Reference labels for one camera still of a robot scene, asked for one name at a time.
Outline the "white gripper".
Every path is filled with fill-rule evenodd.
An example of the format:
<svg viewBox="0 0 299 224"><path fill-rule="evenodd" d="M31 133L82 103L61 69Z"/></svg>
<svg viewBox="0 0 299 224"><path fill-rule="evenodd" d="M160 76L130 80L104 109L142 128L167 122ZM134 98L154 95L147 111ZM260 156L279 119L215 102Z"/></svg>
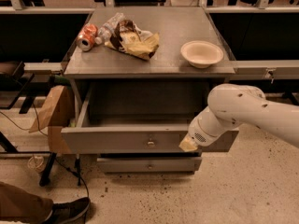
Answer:
<svg viewBox="0 0 299 224"><path fill-rule="evenodd" d="M195 151L198 147L207 147L218 140L224 133L233 129L233 123L218 118L208 107L200 112L191 122L188 133L179 147L184 152Z"/></svg>

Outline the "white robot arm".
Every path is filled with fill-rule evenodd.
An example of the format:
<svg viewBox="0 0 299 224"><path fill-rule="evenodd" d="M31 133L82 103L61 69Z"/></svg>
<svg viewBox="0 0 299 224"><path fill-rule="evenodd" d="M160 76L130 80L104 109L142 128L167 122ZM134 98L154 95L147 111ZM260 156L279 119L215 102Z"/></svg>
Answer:
<svg viewBox="0 0 299 224"><path fill-rule="evenodd" d="M243 123L299 147L298 105L268 101L259 88L235 84L221 84L211 90L207 107L192 120L179 147L185 152L208 147Z"/></svg>

